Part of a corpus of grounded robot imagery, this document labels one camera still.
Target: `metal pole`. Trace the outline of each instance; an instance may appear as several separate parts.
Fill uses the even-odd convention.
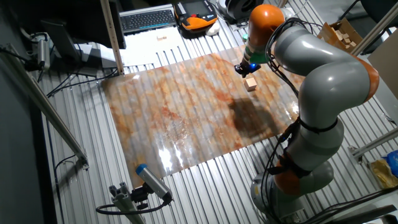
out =
[[[332,217],[327,218],[327,219],[323,220],[323,221],[320,222],[320,223],[321,223],[321,224],[324,224],[324,223],[328,223],[328,222],[330,222],[330,221],[332,221],[332,220],[336,220],[337,218],[340,218],[340,217],[342,217],[342,216],[344,216],[344,215],[350,214],[351,212],[355,212],[356,210],[358,210],[358,209],[360,209],[360,208],[363,208],[363,207],[365,207],[365,206],[367,206],[367,205],[371,205],[371,204],[373,204],[373,203],[375,203],[375,202],[378,202],[378,201],[380,201],[380,200],[382,200],[382,199],[388,198],[388,197],[390,197],[390,196],[392,196],[392,195],[395,195],[396,193],[397,193],[397,191],[395,190],[395,191],[390,192],[390,193],[387,193],[387,194],[385,194],[385,195],[377,196],[376,198],[371,199],[371,200],[368,200],[367,202],[363,202],[363,203],[358,204],[358,205],[355,205],[355,206],[353,206],[353,207],[351,207],[351,208],[347,208],[345,211],[342,211],[342,212],[340,212],[340,213],[337,213],[336,215],[333,215]]]
[[[389,12],[380,20],[378,24],[366,35],[366,37],[354,48],[351,52],[352,55],[358,56],[377,35],[380,34],[390,22],[395,19],[398,14],[398,2],[391,8]]]
[[[106,28],[108,28],[109,38],[111,39],[111,45],[113,49],[116,66],[118,66],[119,75],[124,75],[122,57],[120,56],[120,49],[118,44],[118,38],[116,37],[116,31],[113,25],[111,8],[109,7],[108,0],[101,0],[102,12],[104,13]]]
[[[279,2],[278,2],[278,7],[279,7],[279,8],[284,7],[284,6],[286,5],[287,1],[288,1],[288,0],[279,0]]]
[[[355,159],[357,159],[360,156],[362,156],[365,152],[368,152],[371,149],[374,149],[375,147],[378,147],[379,145],[385,143],[386,141],[389,141],[396,137],[398,137],[398,128],[395,128],[392,131],[389,131],[387,134],[383,134],[382,136],[378,137],[376,140],[370,142],[369,144],[365,145],[364,147],[355,150],[353,152],[353,156]]]
[[[10,45],[7,46],[7,49],[11,52],[16,52]],[[85,169],[88,168],[88,161],[85,152],[79,146],[68,127],[62,121],[61,117],[59,117],[58,113],[52,107],[49,99],[42,92],[35,78],[30,76],[25,71],[19,59],[15,58],[14,56],[1,53],[0,58],[6,65],[8,65],[12,74],[15,75],[15,77],[19,80],[19,83],[23,86],[29,97],[33,99],[35,104],[51,122],[52,126],[57,130],[59,135],[61,135],[62,139],[68,144],[70,149],[76,154],[79,160],[81,160],[83,167]]]

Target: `monitor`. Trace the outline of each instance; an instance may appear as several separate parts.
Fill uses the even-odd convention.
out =
[[[4,1],[27,33],[49,34],[64,63],[56,70],[73,72],[81,66],[81,55],[74,44],[96,42],[112,47],[100,0]],[[109,6],[119,48],[125,49],[126,43],[116,0],[109,0]]]

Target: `yellow object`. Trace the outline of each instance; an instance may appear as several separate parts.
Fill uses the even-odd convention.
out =
[[[382,187],[388,189],[398,185],[398,178],[391,172],[390,166],[385,159],[379,159],[371,163],[371,170],[379,179]]]

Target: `computer keyboard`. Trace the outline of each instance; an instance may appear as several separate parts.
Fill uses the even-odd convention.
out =
[[[125,34],[176,24],[173,12],[170,9],[121,16],[121,22]]]

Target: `slotted metal table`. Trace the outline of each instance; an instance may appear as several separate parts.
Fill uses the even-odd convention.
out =
[[[289,1],[286,7],[298,11],[304,2],[305,0]],[[168,8],[171,8],[171,5],[140,11]],[[309,22],[323,24],[310,2],[303,7],[298,16]],[[181,38],[177,47],[157,52],[156,63],[126,67],[126,73],[149,70],[244,44],[241,36],[246,34],[247,28],[233,31],[224,21],[219,20],[219,23],[221,30],[218,35],[196,39]],[[317,27],[314,29],[316,33],[320,31]],[[99,71],[98,76],[103,77],[109,72],[110,70]],[[44,75],[40,86],[48,93],[66,77],[60,74]],[[74,84],[92,79],[71,76],[68,82]],[[64,89],[50,101],[85,149],[90,165],[88,170],[81,169],[75,158],[60,165],[57,170],[60,180],[60,202],[51,169],[58,222],[62,222],[61,204],[65,223],[129,223],[124,216],[106,216],[95,212],[97,206],[111,203],[108,190],[110,185],[118,186],[120,182],[126,182],[132,189],[123,150],[101,83],[89,82]],[[330,159],[335,170],[335,179],[325,188],[304,196],[305,210],[299,213],[301,220],[314,216],[330,205],[360,198],[379,190],[366,165],[357,164],[350,159],[352,156],[348,146],[364,146],[394,129],[382,114],[382,107],[376,97],[340,114],[345,126],[345,138],[341,149]],[[44,116],[43,120],[48,157],[52,157],[50,145],[53,147],[55,163],[72,156],[72,151],[54,128],[50,125],[47,129]],[[162,210],[143,215],[146,222],[262,223],[266,217],[253,205],[249,188],[252,179],[264,170],[276,141],[275,137],[266,139],[164,177],[163,180],[173,192],[175,201]],[[397,146],[397,141],[393,139],[365,153],[364,156],[367,161],[374,161],[397,149]],[[155,195],[151,195],[147,203],[152,208],[159,206],[161,202]]]

